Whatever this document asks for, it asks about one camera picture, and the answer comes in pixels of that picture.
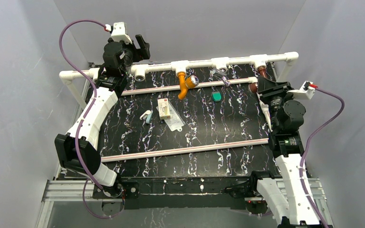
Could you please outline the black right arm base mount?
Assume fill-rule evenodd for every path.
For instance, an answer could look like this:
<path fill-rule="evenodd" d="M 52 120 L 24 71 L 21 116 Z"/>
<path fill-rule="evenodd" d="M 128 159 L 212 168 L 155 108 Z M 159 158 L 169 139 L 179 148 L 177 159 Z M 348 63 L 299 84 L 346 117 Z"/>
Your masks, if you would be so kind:
<path fill-rule="evenodd" d="M 257 190 L 258 181 L 265 179 L 275 179 L 275 175 L 270 171 L 252 171 L 247 181 L 225 187 L 221 193 L 235 199 L 245 199 L 246 210 L 251 214 L 267 214 L 267 202 Z"/>

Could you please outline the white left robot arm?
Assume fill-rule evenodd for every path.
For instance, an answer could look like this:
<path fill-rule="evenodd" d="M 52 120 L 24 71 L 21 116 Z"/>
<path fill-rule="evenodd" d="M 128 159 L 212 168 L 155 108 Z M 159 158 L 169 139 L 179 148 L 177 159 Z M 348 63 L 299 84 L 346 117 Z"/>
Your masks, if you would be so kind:
<path fill-rule="evenodd" d="M 135 38 L 137 47 L 125 38 L 110 38 L 104 46 L 104 63 L 99 68 L 59 73 L 74 95 L 78 94 L 73 86 L 73 79 L 77 77 L 85 78 L 93 89 L 88 102 L 78 98 L 84 108 L 74 125 L 54 140 L 60 166 L 88 177 L 112 198 L 122 194 L 123 185 L 118 174 L 102 163 L 98 138 L 104 119 L 125 90 L 133 63 L 150 58 L 150 44 L 140 34 Z"/>

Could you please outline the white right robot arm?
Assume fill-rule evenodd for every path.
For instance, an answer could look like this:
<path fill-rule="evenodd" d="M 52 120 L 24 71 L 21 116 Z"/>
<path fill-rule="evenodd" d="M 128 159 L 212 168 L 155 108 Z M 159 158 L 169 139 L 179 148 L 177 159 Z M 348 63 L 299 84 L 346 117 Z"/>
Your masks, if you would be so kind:
<path fill-rule="evenodd" d="M 262 196 L 279 228 L 327 228 L 328 223 L 315 204 L 306 175 L 305 149 L 299 134 L 306 109 L 301 99 L 310 100 L 317 86 L 306 81 L 298 90 L 289 82 L 258 78 L 259 100 L 269 109 L 268 144 L 280 170 L 286 193 L 272 177 L 261 177 L 249 183 L 249 192 Z"/>

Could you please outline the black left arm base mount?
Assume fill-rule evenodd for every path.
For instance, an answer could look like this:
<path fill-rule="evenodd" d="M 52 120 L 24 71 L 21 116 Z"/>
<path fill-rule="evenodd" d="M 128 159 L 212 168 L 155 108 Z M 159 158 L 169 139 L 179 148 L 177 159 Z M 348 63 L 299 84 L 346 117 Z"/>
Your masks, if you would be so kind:
<path fill-rule="evenodd" d="M 139 194 L 139 183 L 130 179 L 121 178 L 118 176 L 115 179 L 115 182 L 113 186 L 104 186 L 103 187 L 103 193 L 108 197 L 112 199 L 119 199 L 120 205 L 119 205 L 119 211 L 115 214 L 112 214 L 112 216 L 120 214 L 124 208 L 125 208 L 125 202 L 127 199 L 136 199 L 138 198 Z"/>

